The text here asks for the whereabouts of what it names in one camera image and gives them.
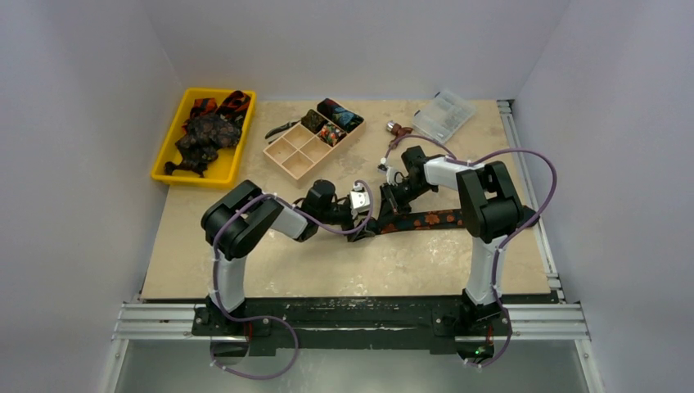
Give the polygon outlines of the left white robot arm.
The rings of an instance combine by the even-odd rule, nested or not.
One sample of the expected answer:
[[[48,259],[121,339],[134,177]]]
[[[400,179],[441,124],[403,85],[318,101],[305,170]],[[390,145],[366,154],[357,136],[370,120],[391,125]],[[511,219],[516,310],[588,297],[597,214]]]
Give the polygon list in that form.
[[[245,180],[214,203],[201,218],[205,240],[212,248],[212,288],[216,310],[212,324],[225,335],[241,330],[249,317],[239,307],[246,300],[246,261],[269,231],[305,242],[320,228],[355,240],[367,234],[374,213],[373,192],[363,180],[338,198],[335,185],[318,180],[303,199],[290,203]]]

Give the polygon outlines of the dark orange floral tie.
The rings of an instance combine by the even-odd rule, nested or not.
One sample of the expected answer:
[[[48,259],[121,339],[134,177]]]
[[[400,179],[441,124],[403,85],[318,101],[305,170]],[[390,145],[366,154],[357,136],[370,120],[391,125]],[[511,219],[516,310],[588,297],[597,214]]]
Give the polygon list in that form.
[[[466,227],[463,211],[461,209],[430,210],[397,216],[398,220],[395,222],[395,225],[398,231],[393,233]],[[372,228],[374,231],[377,231],[376,220],[375,218],[370,218],[366,228]]]

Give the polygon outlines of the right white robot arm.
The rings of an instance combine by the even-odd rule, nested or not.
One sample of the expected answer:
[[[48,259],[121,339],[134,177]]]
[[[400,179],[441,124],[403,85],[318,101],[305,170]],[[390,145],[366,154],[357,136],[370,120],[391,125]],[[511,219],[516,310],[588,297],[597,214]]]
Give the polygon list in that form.
[[[466,229],[472,238],[471,270],[458,320],[466,331],[481,332],[501,313],[503,252],[525,221],[525,207],[507,167],[501,161],[458,164],[443,155],[426,156],[420,147],[409,147],[401,158],[407,173],[395,172],[381,185],[381,207],[373,228],[379,234]],[[412,212],[412,201],[440,187],[457,192],[459,208]]]

